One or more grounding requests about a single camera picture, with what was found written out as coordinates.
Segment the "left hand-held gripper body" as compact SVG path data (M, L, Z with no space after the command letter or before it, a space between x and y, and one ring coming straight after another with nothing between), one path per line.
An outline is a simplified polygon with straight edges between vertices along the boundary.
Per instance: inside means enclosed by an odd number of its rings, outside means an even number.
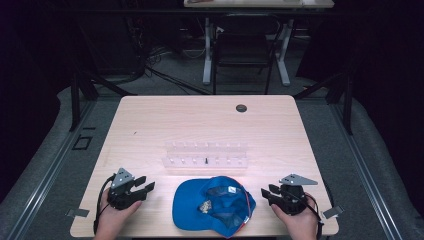
M115 175L107 201L115 209L124 210L130 207L137 201L144 201L147 198L147 193L144 189L132 192L134 180L137 179L134 175L124 168L120 168Z

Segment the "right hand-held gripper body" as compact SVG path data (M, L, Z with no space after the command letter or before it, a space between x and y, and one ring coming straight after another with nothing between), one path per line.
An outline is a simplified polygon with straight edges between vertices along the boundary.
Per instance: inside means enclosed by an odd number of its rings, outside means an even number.
M318 182L297 174L289 174L279 180L280 193L276 194L276 204L284 213L297 215L307 208L304 185L317 185Z

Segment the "blue baseball cap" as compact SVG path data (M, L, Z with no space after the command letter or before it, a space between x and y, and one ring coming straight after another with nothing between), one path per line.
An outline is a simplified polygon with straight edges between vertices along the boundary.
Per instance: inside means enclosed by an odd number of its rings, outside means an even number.
M212 202L204 214L199 206ZM172 218L182 230L213 230L231 238L252 218L256 201L235 179L216 176L209 179L190 179L181 183L173 199Z

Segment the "person's right hand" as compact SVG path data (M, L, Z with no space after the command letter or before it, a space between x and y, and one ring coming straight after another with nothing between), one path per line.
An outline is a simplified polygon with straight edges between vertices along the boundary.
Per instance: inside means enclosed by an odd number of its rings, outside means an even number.
M291 216L275 204L271 205L271 209L284 223L292 240L317 240L318 219L312 210L305 208L303 212Z

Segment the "person's left hand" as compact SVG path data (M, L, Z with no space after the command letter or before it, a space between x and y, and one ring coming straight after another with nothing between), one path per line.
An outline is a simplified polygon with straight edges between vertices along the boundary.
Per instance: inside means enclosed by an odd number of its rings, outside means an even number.
M108 205L108 192L106 189L101 198L102 213L98 218L98 227L93 240L115 240L128 218L133 215L142 205L141 201L133 203L124 210L117 210Z

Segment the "grey table edge clip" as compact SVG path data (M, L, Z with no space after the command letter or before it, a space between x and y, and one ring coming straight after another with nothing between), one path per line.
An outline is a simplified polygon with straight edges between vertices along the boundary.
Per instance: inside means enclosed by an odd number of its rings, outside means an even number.
M87 217L89 214L89 210L86 209L69 209L66 213L68 217Z
M323 216L326 219L330 219L333 217L337 218L343 212L344 212L344 208L342 206L335 206L335 207L332 207L331 209L324 211Z

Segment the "clear acrylic peg rack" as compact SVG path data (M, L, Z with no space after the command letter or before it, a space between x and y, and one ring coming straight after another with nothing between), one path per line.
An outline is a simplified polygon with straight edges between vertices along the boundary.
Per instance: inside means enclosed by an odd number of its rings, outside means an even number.
M166 142L166 168L246 168L248 145L237 142Z

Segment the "black tape square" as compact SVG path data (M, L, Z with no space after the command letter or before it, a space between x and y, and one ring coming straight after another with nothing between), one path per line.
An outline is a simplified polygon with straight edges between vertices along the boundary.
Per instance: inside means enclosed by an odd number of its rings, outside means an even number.
M91 136L79 135L73 144L73 150L87 150L92 141Z

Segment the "black chair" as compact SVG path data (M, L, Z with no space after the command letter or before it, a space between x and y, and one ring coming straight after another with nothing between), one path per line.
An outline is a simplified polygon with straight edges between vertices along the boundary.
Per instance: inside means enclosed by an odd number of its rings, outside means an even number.
M283 30L273 14L227 14L214 20L221 31L215 35L212 54L212 93L217 93L219 67L268 69L267 94L274 64L276 43Z

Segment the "black metal frame stand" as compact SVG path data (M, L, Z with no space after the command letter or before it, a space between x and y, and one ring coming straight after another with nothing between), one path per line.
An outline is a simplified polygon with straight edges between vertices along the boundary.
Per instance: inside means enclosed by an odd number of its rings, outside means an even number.
M121 97L134 96L134 93L130 93L116 86L98 74L77 68L73 74L70 85L72 110L72 123L69 129L70 132L74 131L81 121L80 94L83 94L88 101L96 101L99 97L99 93L94 86L95 83L106 87Z
M352 135L351 114L353 103L353 78L349 73L340 72L333 74L322 82L318 82L312 86L306 87L300 93L295 94L294 98L296 100L303 99L324 87L329 88L325 97L325 100L328 104L336 104L340 101L341 97L344 97L342 124L347 133Z

